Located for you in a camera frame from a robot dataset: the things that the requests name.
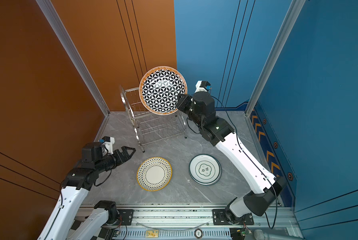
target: round label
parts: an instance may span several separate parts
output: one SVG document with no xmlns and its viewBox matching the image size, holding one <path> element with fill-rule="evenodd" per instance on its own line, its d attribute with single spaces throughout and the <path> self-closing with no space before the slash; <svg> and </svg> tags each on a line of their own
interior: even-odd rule
<svg viewBox="0 0 358 240">
<path fill-rule="evenodd" d="M 198 228 L 195 230 L 195 237 L 196 238 L 202 238 L 203 232 Z"/>
</svg>

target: dish rack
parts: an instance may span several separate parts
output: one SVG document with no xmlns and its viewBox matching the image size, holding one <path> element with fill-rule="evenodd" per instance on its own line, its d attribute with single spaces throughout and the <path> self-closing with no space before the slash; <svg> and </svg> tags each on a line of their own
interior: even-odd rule
<svg viewBox="0 0 358 240">
<path fill-rule="evenodd" d="M 186 121 L 180 111 L 170 115 L 157 115 L 148 111 L 140 100 L 139 87 L 124 90 L 121 86 L 120 96 L 143 152 L 143 145 L 148 143 L 182 133 L 187 138 Z"/>
</svg>

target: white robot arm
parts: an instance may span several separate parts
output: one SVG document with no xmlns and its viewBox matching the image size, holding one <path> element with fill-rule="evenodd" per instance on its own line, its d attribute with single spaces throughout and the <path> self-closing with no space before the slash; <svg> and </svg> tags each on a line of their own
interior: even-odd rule
<svg viewBox="0 0 358 240">
<path fill-rule="evenodd" d="M 38 240 L 66 239 L 80 205 L 99 174 L 128 161 L 136 151 L 135 148 L 123 146 L 122 152 L 118 149 L 113 152 L 114 142 L 113 137 L 104 137 L 99 142 L 83 147 L 79 166 L 73 168 L 62 182 L 61 195 Z M 115 202 L 99 201 L 90 216 L 68 239 L 90 240 L 103 224 L 113 224 L 118 217 Z"/>
<path fill-rule="evenodd" d="M 247 180 L 251 192 L 226 207 L 226 218 L 238 223 L 250 212 L 262 216 L 286 185 L 282 177 L 269 172 L 238 139 L 235 129 L 215 114 L 215 101 L 208 93 L 210 83 L 198 81 L 193 96 L 179 94 L 177 109 L 186 113 L 202 137 L 223 152 Z"/>
</svg>

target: stacked plates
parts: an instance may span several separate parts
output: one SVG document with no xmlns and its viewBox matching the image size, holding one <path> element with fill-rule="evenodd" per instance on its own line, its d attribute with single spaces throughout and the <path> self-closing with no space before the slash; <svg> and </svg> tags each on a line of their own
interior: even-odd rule
<svg viewBox="0 0 358 240">
<path fill-rule="evenodd" d="M 219 162 L 207 154 L 195 156 L 190 162 L 189 171 L 192 179 L 201 185 L 212 185 L 222 175 Z"/>
</svg>

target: white plate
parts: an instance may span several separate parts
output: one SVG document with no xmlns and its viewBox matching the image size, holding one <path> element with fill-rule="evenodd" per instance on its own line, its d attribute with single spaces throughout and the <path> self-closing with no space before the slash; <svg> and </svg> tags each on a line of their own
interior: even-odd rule
<svg viewBox="0 0 358 240">
<path fill-rule="evenodd" d="M 160 66 L 148 71 L 139 85 L 139 97 L 152 113 L 168 115 L 175 113 L 177 95 L 187 94 L 184 77 L 174 68 Z"/>
<path fill-rule="evenodd" d="M 189 172 L 195 182 L 201 185 L 212 185 L 220 179 L 222 168 L 212 156 L 200 154 L 191 160 Z"/>
<path fill-rule="evenodd" d="M 145 160 L 138 169 L 139 185 L 147 191 L 157 191 L 165 187 L 171 180 L 172 168 L 170 163 L 161 157 Z"/>
</svg>

